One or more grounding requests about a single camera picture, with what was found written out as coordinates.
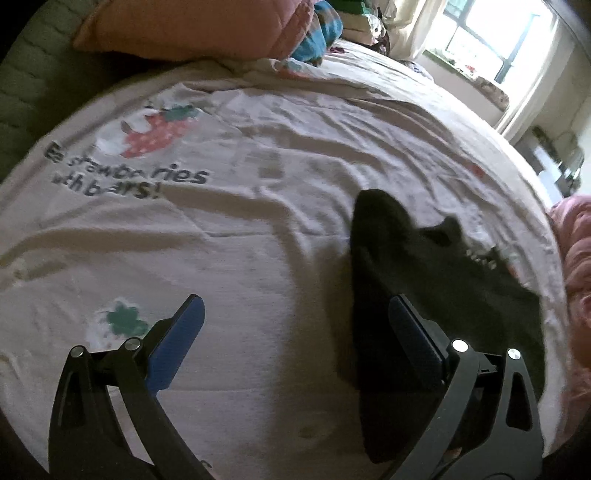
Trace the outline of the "black long sleeve sweater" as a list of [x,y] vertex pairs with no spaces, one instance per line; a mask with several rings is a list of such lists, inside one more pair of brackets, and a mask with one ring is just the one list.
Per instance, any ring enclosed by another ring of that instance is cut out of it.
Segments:
[[391,309],[399,294],[450,339],[487,354],[520,350],[534,392],[542,395],[540,299],[521,285],[496,249],[470,253],[455,217],[420,228],[392,196],[363,190],[353,208],[351,264],[349,371],[360,394],[370,461],[401,461],[445,392],[430,354],[421,349],[411,357],[412,335]]

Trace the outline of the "stack of folded clothes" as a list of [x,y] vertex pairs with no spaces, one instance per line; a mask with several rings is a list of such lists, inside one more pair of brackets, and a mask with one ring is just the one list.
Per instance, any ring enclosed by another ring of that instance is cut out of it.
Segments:
[[329,2],[342,20],[342,38],[387,55],[390,37],[378,1]]

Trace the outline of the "pink rumpled blanket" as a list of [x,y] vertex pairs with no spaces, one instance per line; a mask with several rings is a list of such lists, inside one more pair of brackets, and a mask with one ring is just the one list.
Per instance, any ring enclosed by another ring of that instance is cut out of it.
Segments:
[[590,408],[590,195],[554,205],[549,218],[558,243],[568,303],[573,355],[571,406]]

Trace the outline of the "white side desk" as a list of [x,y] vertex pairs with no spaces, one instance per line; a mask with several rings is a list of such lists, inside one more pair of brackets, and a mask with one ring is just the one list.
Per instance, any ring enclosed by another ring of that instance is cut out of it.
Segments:
[[551,139],[540,126],[534,126],[515,148],[533,168],[553,204],[580,189],[585,155],[572,131]]

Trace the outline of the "strawberry print bed quilt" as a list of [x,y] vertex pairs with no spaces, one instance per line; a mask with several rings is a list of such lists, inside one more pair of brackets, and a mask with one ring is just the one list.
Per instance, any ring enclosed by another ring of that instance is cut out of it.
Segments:
[[33,458],[70,348],[116,347],[197,294],[204,330],[160,398],[193,452],[224,479],[377,476],[335,356],[365,189],[422,226],[456,217],[539,295],[552,449],[571,355],[540,180],[454,96],[342,42],[317,68],[198,62],[114,89],[2,184],[1,407]]

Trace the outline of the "items on window sill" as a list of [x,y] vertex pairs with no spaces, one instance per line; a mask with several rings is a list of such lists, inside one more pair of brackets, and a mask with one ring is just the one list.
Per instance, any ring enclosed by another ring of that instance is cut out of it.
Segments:
[[509,96],[499,84],[483,77],[473,66],[462,63],[454,57],[444,56],[444,59],[455,71],[466,77],[472,86],[479,90],[497,108],[505,111],[509,107]]

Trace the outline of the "grey quilted headboard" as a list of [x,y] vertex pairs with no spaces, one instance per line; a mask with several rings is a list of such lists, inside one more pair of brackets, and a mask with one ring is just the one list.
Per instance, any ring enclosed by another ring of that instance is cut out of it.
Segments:
[[1,62],[1,177],[32,146],[111,82],[74,35],[97,1],[46,1]]

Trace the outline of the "white curtain right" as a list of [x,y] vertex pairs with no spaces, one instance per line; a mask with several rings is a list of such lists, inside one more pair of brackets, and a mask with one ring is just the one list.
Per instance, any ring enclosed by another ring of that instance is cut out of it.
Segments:
[[550,38],[542,40],[540,61],[526,75],[527,89],[516,99],[497,123],[496,131],[508,142],[521,138],[541,112],[575,49],[575,39],[564,22],[556,17]]

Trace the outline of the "cream curtain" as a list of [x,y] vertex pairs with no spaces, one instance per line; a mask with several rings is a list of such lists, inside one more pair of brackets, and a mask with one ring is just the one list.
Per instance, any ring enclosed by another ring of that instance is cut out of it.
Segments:
[[394,13],[387,16],[390,56],[396,60],[417,59],[425,50],[430,30],[446,4],[445,0],[392,1]]

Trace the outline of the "blue striped folded cloth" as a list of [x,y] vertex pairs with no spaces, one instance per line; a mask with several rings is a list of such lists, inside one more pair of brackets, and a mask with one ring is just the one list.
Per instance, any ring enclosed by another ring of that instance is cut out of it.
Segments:
[[329,1],[318,1],[314,6],[311,24],[291,58],[314,66],[322,64],[325,54],[342,36],[341,16]]

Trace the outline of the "pink quilted pillow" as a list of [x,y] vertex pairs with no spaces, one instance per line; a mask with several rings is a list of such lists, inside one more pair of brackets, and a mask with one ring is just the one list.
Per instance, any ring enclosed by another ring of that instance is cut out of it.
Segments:
[[313,1],[102,1],[73,47],[173,62],[281,60],[303,41],[314,10]]

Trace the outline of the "window with dark frame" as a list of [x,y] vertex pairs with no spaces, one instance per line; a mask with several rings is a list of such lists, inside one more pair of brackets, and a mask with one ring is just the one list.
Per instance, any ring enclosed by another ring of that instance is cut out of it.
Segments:
[[537,73],[555,17],[541,1],[449,1],[433,50],[472,76],[515,88]]

